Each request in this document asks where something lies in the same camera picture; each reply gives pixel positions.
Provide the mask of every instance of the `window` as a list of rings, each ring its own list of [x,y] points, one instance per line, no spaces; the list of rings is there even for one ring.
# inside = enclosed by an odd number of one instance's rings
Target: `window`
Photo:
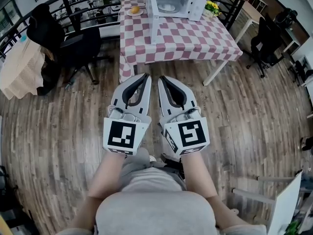
[[[15,8],[14,0],[11,0],[4,9],[6,10],[6,13],[9,15],[9,18],[11,19],[13,24],[16,24],[17,21],[21,18],[17,12],[18,8]]]
[[[6,18],[5,13],[0,10],[0,36],[3,36],[9,28],[11,28],[11,23]]]
[[[2,37],[14,24],[16,24],[21,17],[21,13],[14,0],[11,0],[2,9],[0,9],[0,37]],[[12,33],[2,39],[0,42],[0,56],[2,56],[3,53],[6,53],[11,46],[13,46],[13,41],[15,42],[19,37],[21,37],[18,33],[25,27],[26,23],[21,23],[16,30],[12,31]]]

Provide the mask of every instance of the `desk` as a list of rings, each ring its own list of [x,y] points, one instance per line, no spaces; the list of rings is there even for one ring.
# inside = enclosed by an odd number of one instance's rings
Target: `desk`
[[[37,95],[37,88],[43,86],[41,69],[47,50],[26,38],[21,39],[8,52],[0,71],[0,90],[11,99],[24,97],[28,92]]]
[[[313,69],[313,51],[304,56],[304,61],[305,63],[307,63],[307,68],[312,70]],[[305,86],[307,88],[310,99],[311,99],[311,103],[312,103],[313,102],[313,76],[308,77],[308,79],[301,86]],[[313,113],[307,116],[307,118],[312,118],[312,117],[313,117]]]
[[[286,52],[287,49],[289,49],[293,44],[298,45],[297,49],[294,50],[294,52],[291,54],[293,55],[301,46],[301,44],[299,43],[298,39],[296,38],[296,36],[294,35],[293,31],[290,29],[286,29],[286,32],[288,33],[288,35],[291,37],[291,42],[290,44],[283,50],[283,52]]]
[[[122,0],[120,11],[120,81],[134,75],[134,65],[170,60],[222,60],[205,79],[208,85],[225,64],[236,61],[242,51],[217,17],[201,17],[194,22],[184,18],[159,18],[157,44],[149,36],[149,20],[145,0]],[[126,14],[132,6],[140,6],[143,14]]]
[[[235,42],[239,42],[239,40],[242,38],[246,30],[249,28],[249,26],[252,23],[259,24],[260,18],[263,17],[260,12],[258,12],[250,3],[245,1],[242,10],[245,12],[245,14],[248,16],[248,21],[246,22],[245,26],[242,28],[242,30],[239,32],[238,36],[236,37]]]
[[[262,10],[264,10],[264,8],[267,6],[267,4],[263,1],[263,0],[253,0],[251,5],[253,6],[254,2],[258,1],[259,3],[256,5],[255,9],[257,11],[259,11],[260,13],[262,12]]]
[[[269,221],[262,220],[267,224],[268,235],[284,235],[287,226],[291,223],[294,210],[298,202],[302,172],[295,178],[270,178],[258,177],[258,181],[285,182],[290,183],[278,196],[268,198],[266,196],[252,193],[241,189],[233,189],[234,194],[238,194],[253,200],[271,204],[271,214]]]

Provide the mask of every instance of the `microwave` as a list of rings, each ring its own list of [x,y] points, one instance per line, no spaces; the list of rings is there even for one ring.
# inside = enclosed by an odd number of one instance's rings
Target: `microwave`
[[[160,17],[187,18],[199,21],[206,0],[146,0],[151,44],[156,44]]]

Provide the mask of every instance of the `plate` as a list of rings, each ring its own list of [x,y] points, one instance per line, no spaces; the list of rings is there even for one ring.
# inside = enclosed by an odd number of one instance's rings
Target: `plate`
[[[128,10],[128,11],[126,12],[126,14],[129,15],[129,16],[131,16],[131,17],[140,16],[142,13],[143,13],[143,10],[142,10],[142,9],[140,9],[139,12],[137,12],[136,14],[133,14],[133,13],[131,12],[131,10]]]
[[[158,4],[157,7],[161,10],[165,10],[165,11],[174,11],[176,8],[173,4]]]

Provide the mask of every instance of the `forearm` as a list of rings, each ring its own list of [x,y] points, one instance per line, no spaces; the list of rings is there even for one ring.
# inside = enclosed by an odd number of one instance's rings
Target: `forearm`
[[[204,198],[217,196],[212,178],[204,164],[200,152],[181,157],[188,191],[195,192]]]
[[[125,155],[107,152],[93,177],[89,197],[102,198],[116,193]]]
[[[217,225],[223,230],[235,225],[247,223],[232,212],[217,195],[210,173],[208,172],[200,152],[181,157],[188,191],[204,197],[213,209]]]
[[[96,213],[103,199],[86,197],[77,215],[73,218],[67,228],[81,228],[92,230],[95,224]]]

